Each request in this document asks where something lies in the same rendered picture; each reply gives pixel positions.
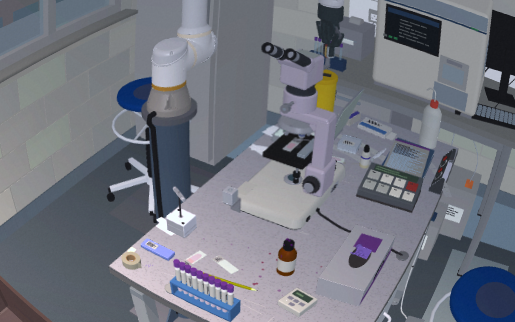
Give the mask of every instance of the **yellow container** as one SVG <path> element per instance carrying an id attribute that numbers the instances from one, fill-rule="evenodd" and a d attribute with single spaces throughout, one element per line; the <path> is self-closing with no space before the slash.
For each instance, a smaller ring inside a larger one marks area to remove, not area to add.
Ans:
<path id="1" fill-rule="evenodd" d="M 336 83 L 338 82 L 338 75 L 328 69 L 324 70 L 323 73 L 323 80 L 315 85 L 318 95 L 317 107 L 329 112 L 334 112 L 334 101 L 336 99 Z"/>

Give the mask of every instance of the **black monitor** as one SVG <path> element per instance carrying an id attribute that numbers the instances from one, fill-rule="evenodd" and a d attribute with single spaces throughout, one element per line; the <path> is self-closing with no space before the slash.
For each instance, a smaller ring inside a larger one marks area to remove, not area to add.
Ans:
<path id="1" fill-rule="evenodd" d="M 507 93 L 509 78 L 515 76 L 515 17 L 493 10 L 487 48 L 486 67 L 501 72 L 499 90 L 485 88 L 487 99 L 515 107 L 513 95 Z"/>

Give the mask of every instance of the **masking tape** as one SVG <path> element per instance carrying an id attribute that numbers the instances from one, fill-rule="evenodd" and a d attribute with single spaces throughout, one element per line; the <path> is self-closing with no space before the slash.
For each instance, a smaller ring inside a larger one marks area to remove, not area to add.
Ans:
<path id="1" fill-rule="evenodd" d="M 124 253 L 122 255 L 122 264 L 124 264 L 124 267 L 127 269 L 137 269 L 142 267 L 140 255 L 134 252 Z"/>

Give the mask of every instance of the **test tube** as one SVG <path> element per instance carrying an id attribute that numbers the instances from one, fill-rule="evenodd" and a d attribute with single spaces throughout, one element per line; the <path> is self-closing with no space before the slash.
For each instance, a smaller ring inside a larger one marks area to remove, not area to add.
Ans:
<path id="1" fill-rule="evenodd" d="M 197 271 L 197 290 L 203 293 L 203 272 Z"/>
<path id="2" fill-rule="evenodd" d="M 221 302 L 227 303 L 227 282 L 221 282 Z"/>
<path id="3" fill-rule="evenodd" d="M 180 263 L 180 274 L 182 275 L 181 282 L 187 284 L 187 278 L 185 275 L 185 263 Z"/>
<path id="4" fill-rule="evenodd" d="M 227 304 L 233 305 L 233 285 L 227 285 Z"/>
<path id="5" fill-rule="evenodd" d="M 182 274 L 180 272 L 180 260 L 174 259 L 174 270 L 176 271 L 176 280 L 178 282 L 182 281 Z"/>
<path id="6" fill-rule="evenodd" d="M 197 268 L 191 268 L 191 287 L 197 290 Z"/>
<path id="7" fill-rule="evenodd" d="M 186 265 L 186 283 L 191 287 L 191 266 Z"/>
<path id="8" fill-rule="evenodd" d="M 209 275 L 203 273 L 203 294 L 209 295 Z"/>
<path id="9" fill-rule="evenodd" d="M 215 299 L 221 300 L 221 280 L 219 278 L 215 279 Z"/>
<path id="10" fill-rule="evenodd" d="M 209 296 L 215 298 L 215 277 L 209 277 Z"/>

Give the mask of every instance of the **button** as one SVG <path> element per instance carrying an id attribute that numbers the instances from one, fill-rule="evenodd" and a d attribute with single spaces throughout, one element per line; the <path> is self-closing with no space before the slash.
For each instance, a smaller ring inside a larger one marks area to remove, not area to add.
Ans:
<path id="1" fill-rule="evenodd" d="M 406 186 L 406 180 L 396 178 L 396 180 L 394 180 L 394 185 L 400 189 L 404 189 L 404 187 Z"/>
<path id="2" fill-rule="evenodd" d="M 418 191 L 418 184 L 410 181 L 406 185 L 406 190 L 410 190 L 412 192 L 416 192 L 416 191 Z"/>
<path id="3" fill-rule="evenodd" d="M 378 181 L 378 179 L 380 179 L 381 174 L 382 172 L 380 171 L 370 170 L 368 171 L 368 178 Z"/>
<path id="4" fill-rule="evenodd" d="M 378 186 L 376 187 L 376 191 L 383 193 L 383 194 L 388 194 L 388 188 L 390 188 L 389 185 L 379 183 Z"/>
<path id="5" fill-rule="evenodd" d="M 411 193 L 410 191 L 404 191 L 404 194 L 402 195 L 402 199 L 408 201 L 408 202 L 412 202 L 412 200 L 414 200 L 414 194 Z"/>
<path id="6" fill-rule="evenodd" d="M 402 194 L 402 189 L 394 188 L 390 189 L 390 195 L 395 198 L 400 198 L 400 195 Z"/>
<path id="7" fill-rule="evenodd" d="M 366 179 L 366 180 L 364 180 L 362 187 L 365 189 L 368 189 L 368 190 L 374 190 L 374 187 L 376 187 L 376 181 Z"/>
<path id="8" fill-rule="evenodd" d="M 392 180 L 394 180 L 394 178 L 394 176 L 385 173 L 382 175 L 382 178 L 380 178 L 380 182 L 392 184 Z"/>

